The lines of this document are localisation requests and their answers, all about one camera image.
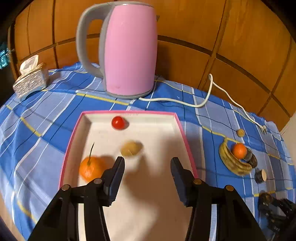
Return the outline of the small yellow-brown round fruit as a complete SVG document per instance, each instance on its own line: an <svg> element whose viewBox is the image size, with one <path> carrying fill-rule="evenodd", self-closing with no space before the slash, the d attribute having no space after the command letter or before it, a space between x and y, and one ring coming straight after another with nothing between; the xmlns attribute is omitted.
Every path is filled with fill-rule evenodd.
<svg viewBox="0 0 296 241"><path fill-rule="evenodd" d="M136 156L142 149L142 143L138 141L128 141L120 149L124 157Z"/></svg>

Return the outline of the ripe spotted banana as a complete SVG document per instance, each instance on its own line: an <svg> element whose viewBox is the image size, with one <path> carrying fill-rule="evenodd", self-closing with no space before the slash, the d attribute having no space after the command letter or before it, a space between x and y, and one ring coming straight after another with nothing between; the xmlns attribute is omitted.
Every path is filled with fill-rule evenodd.
<svg viewBox="0 0 296 241"><path fill-rule="evenodd" d="M235 175L248 175L252 170L252 166L246 162L242 162L239 159L237 159L228 148L227 142L228 139L224 138L222 144L219 147L219 156L222 162L228 168L228 170L234 173Z"/></svg>

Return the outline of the orange with stem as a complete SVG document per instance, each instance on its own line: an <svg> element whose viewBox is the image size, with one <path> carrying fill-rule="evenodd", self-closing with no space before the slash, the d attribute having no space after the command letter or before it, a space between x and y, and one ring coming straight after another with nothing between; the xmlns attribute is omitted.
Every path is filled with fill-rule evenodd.
<svg viewBox="0 0 296 241"><path fill-rule="evenodd" d="M96 178L101 178L104 171L107 169L106 161L92 154L93 147L94 144L90 149L89 155L83 159L79 166L79 175L87 183Z"/></svg>

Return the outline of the wide sugarcane stump piece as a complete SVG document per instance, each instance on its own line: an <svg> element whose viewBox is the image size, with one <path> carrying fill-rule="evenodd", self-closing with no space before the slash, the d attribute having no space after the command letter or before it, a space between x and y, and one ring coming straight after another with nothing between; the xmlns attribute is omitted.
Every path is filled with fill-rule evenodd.
<svg viewBox="0 0 296 241"><path fill-rule="evenodd" d="M254 178L257 184L263 183L267 180L267 173L264 169L256 168Z"/></svg>

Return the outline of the pink and white tray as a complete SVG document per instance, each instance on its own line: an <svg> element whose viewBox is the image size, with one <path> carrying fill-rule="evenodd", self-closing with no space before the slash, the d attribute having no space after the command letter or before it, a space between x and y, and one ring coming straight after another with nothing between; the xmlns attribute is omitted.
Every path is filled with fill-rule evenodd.
<svg viewBox="0 0 296 241"><path fill-rule="evenodd" d="M125 120L116 130L115 116ZM191 209L180 201L171 175L171 159L185 169L194 160L175 113L160 111L84 111L74 127L64 157L60 184L83 186L79 166L90 153L112 167L128 141L142 143L141 151L126 157L116 200L103 209L111 240L184 240Z"/></svg>

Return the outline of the dark sugarcane piece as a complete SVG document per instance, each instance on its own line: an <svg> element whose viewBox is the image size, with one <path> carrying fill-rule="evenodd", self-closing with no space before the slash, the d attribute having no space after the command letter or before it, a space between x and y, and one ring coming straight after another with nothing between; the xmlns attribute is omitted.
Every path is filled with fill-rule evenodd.
<svg viewBox="0 0 296 241"><path fill-rule="evenodd" d="M252 151L247 148L247 153L246 153L245 157L243 158L243 160L245 162L249 162L252 158L252 155L253 155Z"/></svg>

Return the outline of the red cherry tomato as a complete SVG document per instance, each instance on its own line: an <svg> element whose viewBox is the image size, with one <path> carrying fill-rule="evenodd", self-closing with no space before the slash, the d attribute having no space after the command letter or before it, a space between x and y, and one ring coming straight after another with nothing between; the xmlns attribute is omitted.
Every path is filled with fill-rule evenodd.
<svg viewBox="0 0 296 241"><path fill-rule="evenodd" d="M125 120L121 116L115 116L112 121L111 125L116 130L124 130L125 129Z"/></svg>

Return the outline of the blue plaid tablecloth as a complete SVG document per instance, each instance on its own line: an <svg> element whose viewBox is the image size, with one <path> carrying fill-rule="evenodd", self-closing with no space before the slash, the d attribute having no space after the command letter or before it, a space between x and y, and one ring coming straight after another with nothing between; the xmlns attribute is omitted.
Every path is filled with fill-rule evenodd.
<svg viewBox="0 0 296 241"><path fill-rule="evenodd" d="M295 166L273 122L243 111L216 96L201 103L206 93L159 78L149 98L163 102L115 99L103 91L101 79L80 63L49 71L53 83L20 101L15 95L1 106L1 195L13 224L28 238L58 190L63 159L74 125L86 110L152 110L176 113L190 144L197 173L207 184L231 184L239 192L262 229L266 219L257 210L260 191L295 201ZM245 136L236 131L244 129ZM240 141L255 154L267 180L238 177L220 159L224 137Z"/></svg>

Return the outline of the orange without stem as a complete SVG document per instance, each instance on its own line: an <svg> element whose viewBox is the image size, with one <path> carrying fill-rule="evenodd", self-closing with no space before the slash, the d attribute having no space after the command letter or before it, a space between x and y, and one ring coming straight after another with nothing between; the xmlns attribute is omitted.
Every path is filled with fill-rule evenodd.
<svg viewBox="0 0 296 241"><path fill-rule="evenodd" d="M247 148L242 143L234 144L232 147L232 154L237 159L244 159L247 155Z"/></svg>

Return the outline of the small tan round fruit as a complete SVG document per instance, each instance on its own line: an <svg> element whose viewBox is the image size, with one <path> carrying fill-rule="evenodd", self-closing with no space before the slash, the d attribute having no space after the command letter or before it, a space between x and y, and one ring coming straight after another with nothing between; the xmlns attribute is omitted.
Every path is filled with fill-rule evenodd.
<svg viewBox="0 0 296 241"><path fill-rule="evenodd" d="M245 136L245 131L244 129L240 128L236 131L238 137L243 138Z"/></svg>

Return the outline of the silver tissue box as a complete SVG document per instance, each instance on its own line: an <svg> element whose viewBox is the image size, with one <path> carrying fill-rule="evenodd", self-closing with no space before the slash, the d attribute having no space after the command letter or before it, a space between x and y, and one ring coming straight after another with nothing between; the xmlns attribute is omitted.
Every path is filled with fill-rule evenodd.
<svg viewBox="0 0 296 241"><path fill-rule="evenodd" d="M23 61L19 69L21 75L13 84L13 90L20 101L31 93L43 90L49 83L49 72L46 63L39 62L39 55Z"/></svg>

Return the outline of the pink electric kettle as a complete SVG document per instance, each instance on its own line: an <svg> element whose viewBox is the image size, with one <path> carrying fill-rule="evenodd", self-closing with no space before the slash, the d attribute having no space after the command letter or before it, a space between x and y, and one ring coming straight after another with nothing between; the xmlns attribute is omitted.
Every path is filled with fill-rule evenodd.
<svg viewBox="0 0 296 241"><path fill-rule="evenodd" d="M99 67L90 62L86 39L90 23L102 20ZM102 79L113 97L133 99L148 95L154 87L158 49L154 8L137 1L95 4L81 15L76 31L76 51L83 68Z"/></svg>

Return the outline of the wooden wardrobe panels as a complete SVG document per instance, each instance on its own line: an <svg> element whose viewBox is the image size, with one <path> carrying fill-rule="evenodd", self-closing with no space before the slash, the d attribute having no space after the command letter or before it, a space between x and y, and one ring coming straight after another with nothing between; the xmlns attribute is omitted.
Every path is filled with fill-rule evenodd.
<svg viewBox="0 0 296 241"><path fill-rule="evenodd" d="M51 69L77 62L75 34L94 1L33 1L8 29L12 70L34 54ZM158 16L156 74L233 98L282 130L295 113L295 37L261 1L150 1Z"/></svg>

